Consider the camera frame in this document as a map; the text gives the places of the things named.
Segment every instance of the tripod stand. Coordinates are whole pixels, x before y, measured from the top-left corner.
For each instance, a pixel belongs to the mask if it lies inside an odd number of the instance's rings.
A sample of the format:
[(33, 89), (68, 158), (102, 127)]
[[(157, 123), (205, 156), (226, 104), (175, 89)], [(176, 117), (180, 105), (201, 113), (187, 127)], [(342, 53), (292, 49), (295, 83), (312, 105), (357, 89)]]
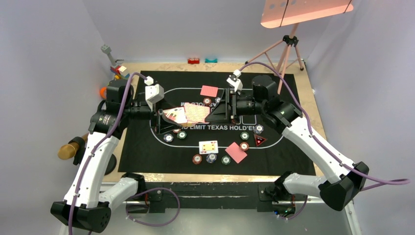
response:
[[(294, 35), (295, 35), (295, 33), (296, 33), (296, 30), (297, 30), (297, 28), (298, 28), (298, 25), (299, 25), (299, 23), (294, 24), (293, 29), (291, 30), (290, 35), (285, 35), (285, 36), (282, 38), (282, 40), (280, 40), (280, 41), (276, 42), (275, 44), (273, 44), (273, 45), (272, 45), (272, 46), (270, 46), (269, 48), (265, 49), (263, 52), (261, 52), (261, 53), (259, 53), (258, 55), (254, 56), (252, 59), (250, 59), (250, 60), (248, 60), (247, 62), (245, 62), (245, 64), (247, 64), (247, 63), (249, 63), (249, 62), (251, 62), (251, 61), (255, 60), (256, 58), (258, 58), (259, 56), (261, 56), (261, 55), (265, 54), (265, 56), (267, 57), (268, 61), (269, 61), (269, 62), (270, 62), (270, 64), (271, 64), (271, 67), (273, 67), (276, 71), (280, 72), (280, 74), (281, 74), (281, 77), (282, 77), (282, 78), (284, 78), (284, 75), (285, 75), (285, 70), (286, 70), (288, 67), (290, 67), (293, 63), (295, 63), (295, 62), (297, 62), (297, 61), (298, 61), (298, 63), (300, 64), (300, 70), (301, 70), (301, 71), (303, 71), (303, 70), (304, 70), (304, 66), (303, 66), (303, 64), (302, 64), (302, 61), (301, 61), (301, 56), (300, 56), (300, 52), (299, 52), (299, 49), (298, 49), (298, 46), (297, 46), (297, 44), (298, 44), (298, 41), (299, 41), (299, 40), (297, 39), (297, 37), (296, 37), (296, 36), (294, 36)], [(275, 68), (275, 67), (274, 67), (274, 64), (272, 63), (272, 61), (271, 61), (270, 57), (268, 56), (267, 52), (268, 52), (269, 50), (271, 50), (272, 48), (274, 48), (274, 47), (278, 46), (278, 45), (279, 45), (279, 44), (281, 44), (282, 42), (285, 42), (285, 43), (286, 43), (286, 45), (285, 45), (284, 51), (283, 51), (283, 52), (282, 52), (282, 54), (281, 54), (281, 58), (279, 59), (278, 65), (277, 65), (277, 67)], [(295, 61), (293, 61), (292, 63), (290, 63), (289, 65), (287, 65), (287, 63), (288, 63), (288, 56), (290, 55), (290, 50), (291, 50), (291, 48), (292, 48), (292, 47), (294, 47), (294, 48), (295, 48), (295, 50), (296, 50), (297, 59), (296, 59)], [(278, 92), (278, 94), (281, 92), (281, 88), (282, 88), (282, 81), (279, 81), (278, 91), (277, 91), (277, 92)]]

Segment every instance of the green poker chip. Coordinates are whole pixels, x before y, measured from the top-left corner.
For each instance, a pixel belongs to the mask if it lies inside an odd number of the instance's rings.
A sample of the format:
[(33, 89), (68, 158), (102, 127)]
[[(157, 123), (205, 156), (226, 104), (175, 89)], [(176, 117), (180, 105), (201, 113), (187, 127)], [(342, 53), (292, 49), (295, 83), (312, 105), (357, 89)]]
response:
[(229, 163), (231, 163), (231, 158), (228, 156), (223, 156), (222, 157), (222, 164), (223, 165), (228, 165)]
[(179, 139), (183, 140), (184, 138), (186, 138), (186, 136), (187, 136), (187, 134), (184, 131), (180, 131), (180, 132), (177, 133), (177, 138), (179, 138)]
[(247, 140), (247, 139), (249, 139), (249, 134), (248, 134), (248, 132), (242, 132), (241, 133), (241, 139), (243, 139), (243, 140)]

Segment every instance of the white wall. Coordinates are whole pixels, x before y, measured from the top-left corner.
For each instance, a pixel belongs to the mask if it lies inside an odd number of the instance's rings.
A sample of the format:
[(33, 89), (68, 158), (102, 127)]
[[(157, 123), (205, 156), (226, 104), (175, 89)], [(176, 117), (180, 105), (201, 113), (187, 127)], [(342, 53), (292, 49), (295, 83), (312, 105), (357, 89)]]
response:
[(50, 206), (77, 167), (56, 153), (86, 133), (108, 83), (102, 44), (81, 0), (2, 2), (0, 234), (58, 234)]
[[(264, 0), (84, 0), (115, 58), (145, 62), (184, 62), (217, 56), (244, 62), (289, 34), (292, 26), (261, 26)], [(329, 18), (301, 23), (297, 36), (307, 58)], [(283, 46), (270, 52), (277, 60)], [(295, 52), (290, 59), (295, 59)]]
[[(333, 17), (307, 70), (328, 140), (382, 179), (415, 178), (415, 2), (362, 1)], [(414, 183), (361, 192), (364, 234), (414, 234)]]

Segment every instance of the wooden table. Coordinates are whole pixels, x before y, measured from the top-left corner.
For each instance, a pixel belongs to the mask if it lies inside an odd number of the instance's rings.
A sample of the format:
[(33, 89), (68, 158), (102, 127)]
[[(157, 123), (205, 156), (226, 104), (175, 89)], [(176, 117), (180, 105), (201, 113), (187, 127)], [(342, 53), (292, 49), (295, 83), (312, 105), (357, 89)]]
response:
[[(130, 73), (135, 71), (216, 71), (230, 72), (240, 69), (243, 63), (211, 63), (190, 65), (185, 63), (124, 63)], [(272, 73), (268, 68), (261, 65), (251, 65), (243, 72), (263, 72)], [(287, 68), (286, 73), (294, 74), (301, 106), (307, 111), (311, 119), (313, 128), (325, 138), (323, 125), (320, 119), (319, 110), (314, 99), (313, 90), (311, 89), (308, 79), (307, 69), (300, 71), (300, 66), (294, 64)], [(138, 76), (135, 76), (132, 85), (137, 90)], [(118, 146), (115, 148), (114, 155), (117, 158), (117, 166), (110, 174), (104, 176), (103, 182), (118, 182), (124, 172), (118, 172), (118, 166), (121, 158), (122, 147), (124, 145), (124, 130)], [(323, 176), (320, 169), (314, 164), (316, 175)], [(257, 175), (202, 175), (202, 174), (164, 174), (164, 173), (140, 173), (144, 175), (147, 182), (271, 182), (278, 176), (257, 176)]]

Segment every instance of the blue poker chip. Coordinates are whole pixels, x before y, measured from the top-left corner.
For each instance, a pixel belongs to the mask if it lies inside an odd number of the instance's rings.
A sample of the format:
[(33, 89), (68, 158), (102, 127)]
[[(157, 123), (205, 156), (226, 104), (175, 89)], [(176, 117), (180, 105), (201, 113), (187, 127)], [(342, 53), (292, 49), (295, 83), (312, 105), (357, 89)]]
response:
[(256, 125), (254, 127), (254, 133), (259, 135), (264, 131), (264, 127), (262, 125)]
[(165, 134), (163, 137), (163, 140), (166, 141), (167, 143), (172, 142), (173, 141), (173, 135), (172, 134)]
[(214, 153), (210, 153), (206, 156), (206, 161), (208, 163), (214, 163), (216, 161), (216, 159), (217, 159), (217, 156)]

